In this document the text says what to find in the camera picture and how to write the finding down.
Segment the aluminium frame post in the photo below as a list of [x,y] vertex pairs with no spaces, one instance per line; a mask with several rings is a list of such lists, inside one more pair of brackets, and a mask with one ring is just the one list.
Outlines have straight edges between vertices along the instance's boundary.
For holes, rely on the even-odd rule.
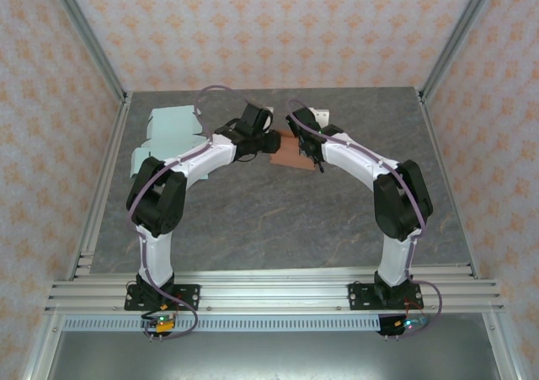
[[75,30],[78,32],[83,44],[86,46],[88,53],[93,58],[107,86],[118,100],[124,102],[127,92],[124,90],[98,37],[93,32],[92,26],[78,0],[59,0],[59,2],[64,8],[67,17],[71,20]]
[[437,86],[444,77],[454,56],[459,51],[465,37],[487,1],[468,0],[423,87],[418,91],[421,103],[426,104],[435,94]]

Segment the aluminium lower frame leg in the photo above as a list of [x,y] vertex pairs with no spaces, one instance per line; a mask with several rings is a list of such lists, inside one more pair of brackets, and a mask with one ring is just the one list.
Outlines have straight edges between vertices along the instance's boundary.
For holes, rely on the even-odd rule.
[[48,379],[64,322],[63,314],[54,313],[44,316],[24,370],[23,380]]
[[500,380],[521,380],[519,369],[511,355],[509,339],[504,333],[503,315],[483,313],[482,316]]

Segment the grey metal sheet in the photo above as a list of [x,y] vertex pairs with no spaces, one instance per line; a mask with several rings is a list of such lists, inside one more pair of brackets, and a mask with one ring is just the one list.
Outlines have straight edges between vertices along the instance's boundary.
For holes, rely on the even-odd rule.
[[485,336],[433,329],[374,333],[204,333],[151,342],[139,333],[65,333],[47,380],[500,380]]

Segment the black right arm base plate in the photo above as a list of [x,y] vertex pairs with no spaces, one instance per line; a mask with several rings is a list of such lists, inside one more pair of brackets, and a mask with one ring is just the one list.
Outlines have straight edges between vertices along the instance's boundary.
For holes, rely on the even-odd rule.
[[348,285],[348,300],[351,310],[404,310],[424,307],[420,286],[407,281],[394,287],[383,282],[354,282]]

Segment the aluminium cross rail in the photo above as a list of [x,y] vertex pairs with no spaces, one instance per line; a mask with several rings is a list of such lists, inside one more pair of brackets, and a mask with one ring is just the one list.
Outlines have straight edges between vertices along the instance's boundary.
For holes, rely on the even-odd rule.
[[[485,313],[505,309],[499,285],[478,279],[468,265],[420,266],[414,270],[433,313]],[[372,268],[215,270],[178,272],[180,284],[198,284],[203,314],[315,314],[349,312],[348,285],[371,283]],[[128,275],[89,274],[53,283],[45,308],[57,313],[118,313]]]

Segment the aluminium table side rail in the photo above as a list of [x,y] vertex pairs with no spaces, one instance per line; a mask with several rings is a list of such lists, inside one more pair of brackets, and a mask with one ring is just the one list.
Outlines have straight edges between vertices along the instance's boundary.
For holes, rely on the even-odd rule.
[[112,182],[115,164],[123,137],[126,119],[131,106],[133,92],[129,91],[120,101],[114,124],[109,134],[107,147],[99,170],[99,177],[93,193],[91,204],[88,208],[83,230],[76,242],[66,280],[73,281],[80,267],[84,274],[89,274],[93,263],[96,244],[99,237],[104,210]]
[[467,251],[468,251],[469,256],[470,256],[469,265],[470,265],[471,270],[472,270],[472,275],[476,280],[483,279],[483,275],[482,275],[482,272],[481,272],[480,267],[479,267],[479,263],[478,263],[478,259],[477,259],[475,250],[474,250],[473,246],[471,245],[471,243],[469,242],[469,240],[470,240],[469,233],[468,233],[468,231],[467,231],[467,229],[465,227],[465,224],[464,224],[464,222],[462,220],[462,216],[460,214],[461,210],[459,208],[459,205],[456,202],[456,199],[455,199],[455,196],[454,196],[454,193],[453,193],[453,190],[452,190],[451,178],[450,178],[449,174],[447,173],[446,164],[445,164],[445,161],[443,159],[443,154],[442,154],[442,151],[441,151],[441,147],[440,147],[440,145],[438,143],[438,139],[437,139],[437,136],[436,136],[436,133],[435,133],[435,128],[434,128],[433,122],[431,120],[429,109],[428,109],[428,106],[427,106],[427,99],[420,90],[417,90],[416,94],[418,96],[419,106],[421,108],[421,111],[422,111],[422,114],[423,114],[423,117],[424,117],[424,122],[425,122],[425,124],[427,126],[427,130],[428,130],[428,132],[430,134],[430,140],[432,142],[432,145],[433,145],[433,148],[435,150],[435,154],[436,154],[438,163],[440,165],[440,170],[441,170],[443,179],[444,179],[445,184],[446,184],[446,188],[447,188],[448,196],[449,196],[451,204],[452,204],[452,208],[453,208],[453,210],[455,212],[456,219],[457,219],[457,221],[459,223],[460,229],[461,229],[462,234],[463,234],[464,239],[465,239],[465,245],[467,246]]

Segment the light blue paper box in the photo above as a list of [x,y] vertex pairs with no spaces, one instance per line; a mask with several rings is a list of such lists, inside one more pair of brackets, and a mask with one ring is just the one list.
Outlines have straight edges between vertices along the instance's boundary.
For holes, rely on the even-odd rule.
[[131,153],[130,177],[138,174],[147,158],[163,161],[205,142],[193,105],[153,109],[148,118],[146,140]]

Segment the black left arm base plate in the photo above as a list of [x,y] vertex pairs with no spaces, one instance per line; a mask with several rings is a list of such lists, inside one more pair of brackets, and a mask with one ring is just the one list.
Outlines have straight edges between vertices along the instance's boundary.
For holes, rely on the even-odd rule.
[[[178,305],[177,302],[165,297],[152,286],[139,286],[131,283],[126,288],[124,310],[137,312],[150,311],[186,311],[187,307]],[[194,310],[198,309],[200,301],[199,285],[173,284],[163,290],[172,297],[189,304]]]

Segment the orange paper box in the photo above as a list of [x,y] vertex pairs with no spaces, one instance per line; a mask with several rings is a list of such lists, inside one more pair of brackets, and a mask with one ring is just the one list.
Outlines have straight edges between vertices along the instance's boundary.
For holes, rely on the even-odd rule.
[[273,165],[313,171],[314,162],[300,154],[298,139],[289,131],[279,130],[279,133],[280,149],[270,155],[270,162]]

